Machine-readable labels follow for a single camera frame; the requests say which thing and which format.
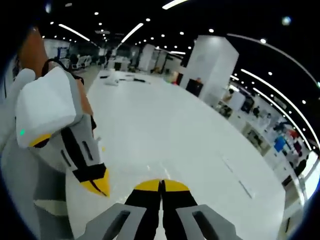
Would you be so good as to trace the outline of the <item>person's left hand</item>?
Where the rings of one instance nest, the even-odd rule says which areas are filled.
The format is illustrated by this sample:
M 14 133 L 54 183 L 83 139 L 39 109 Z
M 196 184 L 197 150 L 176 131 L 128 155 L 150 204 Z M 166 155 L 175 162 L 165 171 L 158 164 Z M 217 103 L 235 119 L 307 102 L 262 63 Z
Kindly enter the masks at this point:
M 87 98 L 83 83 L 81 82 L 80 79 L 76 79 L 76 83 L 77 83 L 78 91 L 79 91 L 79 94 L 80 94 L 80 102 L 81 102 L 82 110 L 86 114 L 89 114 L 89 115 L 93 116 L 94 113 L 93 113 L 93 110 L 92 110 L 91 105 L 89 103 L 89 100 Z

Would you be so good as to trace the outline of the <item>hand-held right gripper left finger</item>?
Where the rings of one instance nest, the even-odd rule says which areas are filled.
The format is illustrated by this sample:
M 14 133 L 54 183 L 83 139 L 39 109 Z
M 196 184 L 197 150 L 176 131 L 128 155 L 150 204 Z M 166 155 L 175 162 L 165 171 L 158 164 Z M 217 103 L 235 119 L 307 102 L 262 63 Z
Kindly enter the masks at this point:
M 155 224 L 155 215 L 159 214 L 161 201 L 160 185 L 160 179 L 138 184 L 124 204 L 115 203 L 90 220 L 79 239 L 134 240 L 140 225 Z

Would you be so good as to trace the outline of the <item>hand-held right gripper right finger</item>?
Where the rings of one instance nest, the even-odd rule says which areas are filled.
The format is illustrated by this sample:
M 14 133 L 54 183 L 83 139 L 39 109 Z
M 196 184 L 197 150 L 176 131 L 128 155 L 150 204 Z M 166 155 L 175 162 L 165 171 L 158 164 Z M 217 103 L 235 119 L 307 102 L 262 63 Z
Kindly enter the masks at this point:
M 236 227 L 206 204 L 197 204 L 181 182 L 161 181 L 163 228 L 168 240 L 239 240 Z

